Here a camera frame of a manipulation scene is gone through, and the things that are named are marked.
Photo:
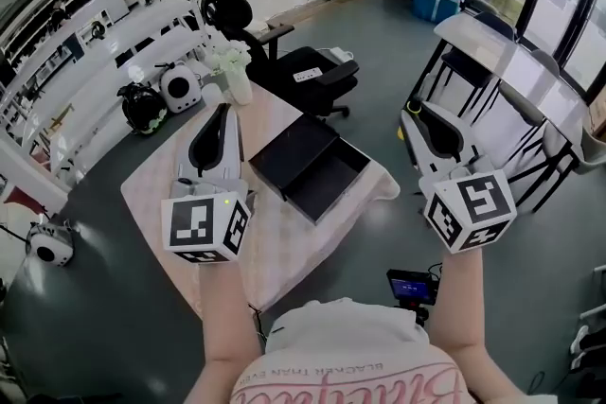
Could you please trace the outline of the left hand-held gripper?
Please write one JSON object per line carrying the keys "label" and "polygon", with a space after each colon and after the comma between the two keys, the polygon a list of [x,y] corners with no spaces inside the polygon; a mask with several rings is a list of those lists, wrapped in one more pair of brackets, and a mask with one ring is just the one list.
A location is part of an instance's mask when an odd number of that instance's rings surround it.
{"label": "left hand-held gripper", "polygon": [[222,103],[193,136],[187,162],[176,163],[169,197],[161,201],[166,251],[192,264],[239,258],[252,219],[243,159],[238,113]]}

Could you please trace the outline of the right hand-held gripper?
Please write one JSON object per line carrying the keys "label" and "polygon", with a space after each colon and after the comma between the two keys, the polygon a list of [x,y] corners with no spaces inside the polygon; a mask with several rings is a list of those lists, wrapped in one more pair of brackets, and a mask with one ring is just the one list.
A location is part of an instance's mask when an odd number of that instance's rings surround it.
{"label": "right hand-held gripper", "polygon": [[[416,123],[401,110],[401,131],[420,174],[430,171],[430,151],[437,158],[461,161],[460,130],[426,102],[420,104]],[[507,177],[486,155],[423,176],[419,188],[426,198],[423,216],[452,255],[496,242],[517,217]]]}

